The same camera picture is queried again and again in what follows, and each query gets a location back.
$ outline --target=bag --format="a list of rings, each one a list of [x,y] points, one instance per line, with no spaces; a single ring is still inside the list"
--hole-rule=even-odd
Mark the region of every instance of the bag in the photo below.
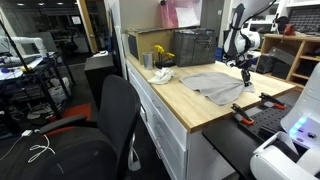
[[[215,63],[215,31],[187,29],[173,32],[173,54],[179,67]]]

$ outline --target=black office chair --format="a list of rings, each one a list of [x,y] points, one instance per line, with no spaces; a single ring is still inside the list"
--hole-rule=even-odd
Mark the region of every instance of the black office chair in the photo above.
[[[48,124],[39,131],[46,134],[66,126],[97,127],[106,139],[87,141],[57,152],[45,160],[36,179],[124,179],[140,106],[139,96],[128,81],[113,75],[106,77],[96,123],[77,115]]]

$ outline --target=gray cloth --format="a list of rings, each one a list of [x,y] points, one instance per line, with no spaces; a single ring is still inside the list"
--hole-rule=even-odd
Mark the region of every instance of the gray cloth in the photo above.
[[[181,78],[180,81],[192,90],[199,90],[202,95],[220,106],[237,100],[242,91],[254,92],[253,89],[244,88],[241,79],[219,72],[195,74]]]

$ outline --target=white cable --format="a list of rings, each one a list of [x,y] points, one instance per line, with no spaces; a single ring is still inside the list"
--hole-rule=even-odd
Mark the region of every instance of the white cable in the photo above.
[[[56,153],[54,152],[54,150],[49,147],[49,146],[50,146],[50,141],[49,141],[48,137],[47,137],[45,134],[44,134],[43,136],[46,138],[46,140],[47,140],[47,142],[48,142],[47,146],[40,146],[40,145],[34,145],[34,146],[32,146],[32,147],[30,148],[30,151],[33,151],[33,150],[36,150],[36,149],[39,149],[39,148],[43,148],[43,150],[40,151],[39,153],[35,154],[34,156],[32,156],[32,157],[28,160],[28,163],[31,163],[31,162],[33,162],[34,160],[36,160],[42,153],[44,153],[44,152],[45,152],[46,150],[48,150],[48,149],[49,149],[53,154],[56,154]]]
[[[21,139],[22,137],[23,137],[23,136],[21,136],[18,140],[16,140],[16,142],[11,146],[11,148],[9,149],[9,151],[8,151],[5,155],[3,155],[3,156],[1,157],[0,161],[2,161],[2,159],[4,159],[4,158],[12,151],[12,149],[14,148],[14,146],[20,141],[20,139]]]

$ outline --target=wooden countertop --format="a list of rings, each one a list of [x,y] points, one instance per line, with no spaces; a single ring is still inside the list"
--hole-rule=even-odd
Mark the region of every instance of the wooden countertop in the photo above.
[[[284,40],[299,40],[299,41],[310,41],[310,42],[320,42],[320,37],[312,35],[296,35],[296,36],[284,36],[279,34],[265,34],[264,37],[273,39],[284,39]]]
[[[139,61],[131,55],[126,58],[145,80],[151,79],[154,72],[158,70],[145,70],[143,65],[140,65]],[[222,120],[232,115],[232,103],[219,106],[209,98],[201,95],[199,91],[193,91],[186,87],[180,82],[180,78],[203,72],[223,72],[241,79],[240,69],[230,68],[221,62],[183,68],[174,66],[171,69],[176,73],[177,77],[171,79],[167,84],[150,84],[150,86],[188,132],[196,132],[216,120]],[[295,87],[253,72],[251,73],[251,82],[254,84],[255,93],[243,92],[239,99],[233,102],[244,109],[256,106],[260,102],[259,96],[261,92],[276,97],[293,90]]]

